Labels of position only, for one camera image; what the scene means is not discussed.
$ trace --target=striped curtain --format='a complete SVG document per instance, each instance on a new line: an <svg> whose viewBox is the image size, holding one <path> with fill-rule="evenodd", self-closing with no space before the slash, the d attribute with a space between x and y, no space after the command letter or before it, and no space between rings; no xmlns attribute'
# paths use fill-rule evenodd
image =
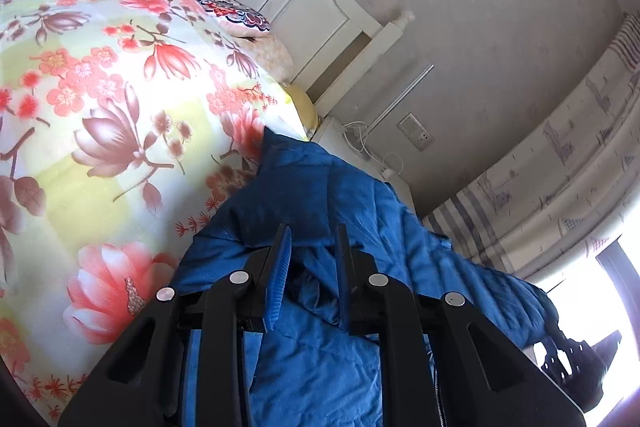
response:
<svg viewBox="0 0 640 427"><path fill-rule="evenodd" d="M639 64L635 13L569 97L424 225L466 258L538 283L600 253L640 202Z"/></svg>

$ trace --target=electrical outlet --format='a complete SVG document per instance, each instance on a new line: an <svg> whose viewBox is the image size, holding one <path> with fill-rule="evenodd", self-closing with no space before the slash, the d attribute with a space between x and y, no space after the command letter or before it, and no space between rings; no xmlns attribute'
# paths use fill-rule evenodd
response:
<svg viewBox="0 0 640 427"><path fill-rule="evenodd" d="M406 117L398 123L398 128L402 133L414 144L414 147L418 151L424 151L428 146L433 143L433 136L431 136L424 126L414 117L412 113L409 113Z"/></svg>

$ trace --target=decorative pillow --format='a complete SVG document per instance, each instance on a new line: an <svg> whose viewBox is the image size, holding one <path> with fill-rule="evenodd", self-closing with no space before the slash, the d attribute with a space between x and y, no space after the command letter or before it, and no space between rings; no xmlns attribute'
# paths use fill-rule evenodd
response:
<svg viewBox="0 0 640 427"><path fill-rule="evenodd" d="M288 86L293 80L293 58L273 33L258 38L234 38L242 51L260 65L274 80Z"/></svg>
<svg viewBox="0 0 640 427"><path fill-rule="evenodd" d="M269 21L236 0L196 0L232 37L260 37L271 30Z"/></svg>

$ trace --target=bedpost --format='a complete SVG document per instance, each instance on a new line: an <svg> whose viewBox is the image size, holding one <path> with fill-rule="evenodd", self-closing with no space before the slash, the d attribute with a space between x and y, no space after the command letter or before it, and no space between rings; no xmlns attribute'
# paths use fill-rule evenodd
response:
<svg viewBox="0 0 640 427"><path fill-rule="evenodd" d="M344 71L315 103L316 111L321 118L324 118L338 101L347 94L348 90L370 70L380 56L385 54L398 41L407 25L414 20L415 15L413 12L402 10L397 19L391 21L376 33L371 42L344 68Z"/></svg>

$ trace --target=cable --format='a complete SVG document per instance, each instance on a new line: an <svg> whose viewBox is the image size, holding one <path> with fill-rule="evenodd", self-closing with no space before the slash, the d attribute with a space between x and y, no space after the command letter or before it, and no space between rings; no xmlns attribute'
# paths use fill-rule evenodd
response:
<svg viewBox="0 0 640 427"><path fill-rule="evenodd" d="M356 153L362 153L362 152L366 152L370 158L372 158L372 160L374 162L376 162L378 165L380 165L383 169L391 169L394 170L391 166L389 166L387 163L385 163L385 159L389 156L389 155L396 155L398 157L398 159L400 160L400 170L397 172L398 176L400 175L400 173L402 172L402 170L404 170L404 160L402 159L402 156L399 155L397 152L388 152L384 155L384 157L382 158L382 161L380 161L376 156L374 156L371 152L369 152L369 150L366 147L366 143L367 143L367 138L369 138L369 133L364 134L362 133L362 130L364 128L364 130L367 130L367 123L360 121L360 120L356 120L356 121L352 121L349 123L342 123L340 122L340 125L342 126L342 136L344 137L345 142L347 142L347 145L350 147L351 150L353 150ZM361 148L358 149L357 147L355 147L347 138L347 129L351 128L351 127L356 127L358 128L358 138L360 140L360 145Z"/></svg>
<svg viewBox="0 0 640 427"><path fill-rule="evenodd" d="M404 160L402 159L401 155L399 155L397 152L394 152L394 151L388 152L384 156L382 156L382 163L385 162L386 157L389 156L390 154L395 154L398 157L398 159L400 160L400 170L398 172L396 172L396 174L399 176L400 173L404 170Z"/></svg>

